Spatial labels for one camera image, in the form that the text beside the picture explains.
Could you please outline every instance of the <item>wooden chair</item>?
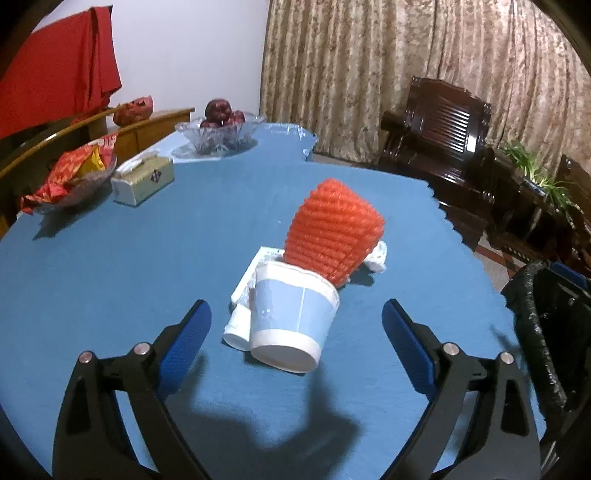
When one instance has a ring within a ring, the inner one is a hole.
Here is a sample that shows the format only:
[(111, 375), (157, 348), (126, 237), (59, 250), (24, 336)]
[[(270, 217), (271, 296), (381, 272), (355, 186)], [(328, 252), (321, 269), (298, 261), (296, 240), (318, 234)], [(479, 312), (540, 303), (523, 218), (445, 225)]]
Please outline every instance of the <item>wooden chair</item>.
[(591, 277), (591, 176), (572, 158), (562, 155), (556, 180), (564, 181), (569, 196), (580, 207), (569, 208), (574, 222), (572, 249), (564, 252), (563, 262), (570, 268)]
[(378, 170), (427, 180), (473, 250), (494, 201), (494, 152), (485, 138), (491, 106), (442, 80), (413, 77), (402, 116), (386, 111), (389, 132)]

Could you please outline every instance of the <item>white wall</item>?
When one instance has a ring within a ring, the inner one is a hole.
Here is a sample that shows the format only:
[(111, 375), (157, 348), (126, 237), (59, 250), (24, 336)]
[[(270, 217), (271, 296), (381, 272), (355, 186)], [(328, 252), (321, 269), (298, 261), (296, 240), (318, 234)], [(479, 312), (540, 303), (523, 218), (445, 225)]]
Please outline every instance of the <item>white wall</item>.
[(122, 83), (111, 105), (152, 95), (155, 111), (201, 115), (225, 98), (258, 113), (269, 0), (64, 0), (37, 28), (102, 4)]

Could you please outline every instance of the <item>snack package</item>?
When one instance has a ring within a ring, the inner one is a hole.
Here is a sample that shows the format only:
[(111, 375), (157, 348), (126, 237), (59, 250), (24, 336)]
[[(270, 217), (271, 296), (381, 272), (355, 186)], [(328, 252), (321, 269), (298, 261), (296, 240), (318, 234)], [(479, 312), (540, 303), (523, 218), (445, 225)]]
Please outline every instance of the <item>snack package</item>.
[(21, 210), (33, 213), (36, 206), (58, 204), (74, 187), (86, 181), (99, 184), (104, 180), (98, 176), (92, 180), (87, 175), (94, 172), (112, 172), (113, 149), (117, 132), (100, 137), (75, 150), (64, 152), (52, 168), (45, 183), (32, 195), (21, 198)]

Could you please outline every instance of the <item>metal screw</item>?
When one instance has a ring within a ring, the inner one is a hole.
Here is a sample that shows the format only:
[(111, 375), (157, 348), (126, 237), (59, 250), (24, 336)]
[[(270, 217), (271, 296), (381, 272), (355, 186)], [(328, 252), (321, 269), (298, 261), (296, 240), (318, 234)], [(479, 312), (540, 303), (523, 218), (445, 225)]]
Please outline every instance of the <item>metal screw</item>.
[(92, 352), (89, 352), (88, 350), (86, 352), (82, 352), (80, 355), (78, 355), (78, 361), (81, 364), (87, 364), (88, 362), (90, 362), (92, 360)]
[(460, 347), (455, 343), (447, 342), (443, 344), (443, 351), (448, 355), (455, 356), (460, 353)]
[(509, 352), (501, 353), (501, 362), (503, 362), (504, 364), (511, 365), (514, 360), (515, 359), (513, 358), (513, 355), (511, 355)]
[(150, 351), (150, 344), (146, 342), (138, 343), (134, 346), (134, 353), (136, 355), (145, 355)]

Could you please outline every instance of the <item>orange foam net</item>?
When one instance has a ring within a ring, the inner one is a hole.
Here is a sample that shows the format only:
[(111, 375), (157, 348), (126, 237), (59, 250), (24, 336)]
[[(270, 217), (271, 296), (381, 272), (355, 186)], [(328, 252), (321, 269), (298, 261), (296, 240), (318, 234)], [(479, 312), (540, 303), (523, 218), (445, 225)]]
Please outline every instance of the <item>orange foam net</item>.
[(300, 206), (284, 260), (340, 287), (384, 234), (384, 218), (347, 185), (327, 179)]

